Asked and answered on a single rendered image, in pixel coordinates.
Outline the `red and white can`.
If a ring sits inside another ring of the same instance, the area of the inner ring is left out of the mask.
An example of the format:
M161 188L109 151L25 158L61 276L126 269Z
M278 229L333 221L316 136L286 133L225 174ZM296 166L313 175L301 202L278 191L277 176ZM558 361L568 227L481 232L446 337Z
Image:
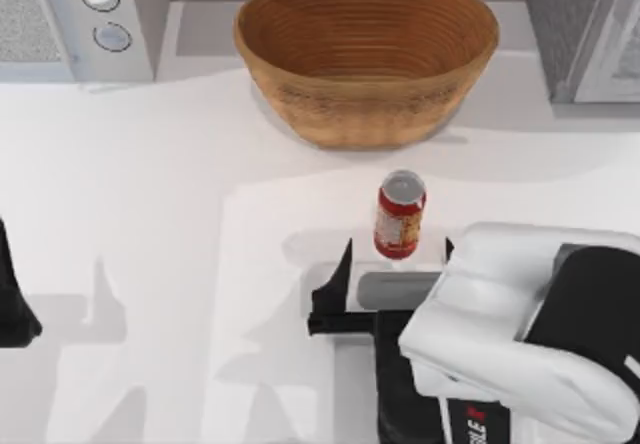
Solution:
M378 191L374 227L374 245L380 254L403 260L415 252L426 202L426 186L415 172L400 169L385 177Z

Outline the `brown woven basket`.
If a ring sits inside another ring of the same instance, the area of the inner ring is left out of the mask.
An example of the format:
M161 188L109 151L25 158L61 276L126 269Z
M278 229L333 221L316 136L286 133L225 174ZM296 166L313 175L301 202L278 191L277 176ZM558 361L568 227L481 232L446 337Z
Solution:
M433 134L499 44L482 0L248 0L234 41L257 88L302 139L373 150Z

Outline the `grey cabinet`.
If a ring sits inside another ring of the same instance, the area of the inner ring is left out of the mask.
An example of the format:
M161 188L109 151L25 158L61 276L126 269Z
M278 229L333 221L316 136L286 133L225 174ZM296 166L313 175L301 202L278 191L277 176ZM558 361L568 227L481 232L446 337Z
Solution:
M550 100L640 104L640 0L525 0Z

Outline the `pale microwave oven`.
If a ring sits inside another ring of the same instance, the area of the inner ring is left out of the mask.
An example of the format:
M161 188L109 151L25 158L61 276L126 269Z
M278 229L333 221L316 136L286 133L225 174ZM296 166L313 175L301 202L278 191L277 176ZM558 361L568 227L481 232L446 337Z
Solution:
M150 82L164 24L145 26L143 0L120 0L111 12L96 12L82 0L0 0L0 83ZM133 43L121 53L97 46L93 29L124 26Z

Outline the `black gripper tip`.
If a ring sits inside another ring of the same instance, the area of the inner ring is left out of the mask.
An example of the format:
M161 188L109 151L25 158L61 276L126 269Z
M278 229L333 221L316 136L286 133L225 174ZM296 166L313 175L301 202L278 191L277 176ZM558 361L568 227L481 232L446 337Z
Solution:
M25 348L42 331L42 324L19 287L6 228L0 219L0 349Z

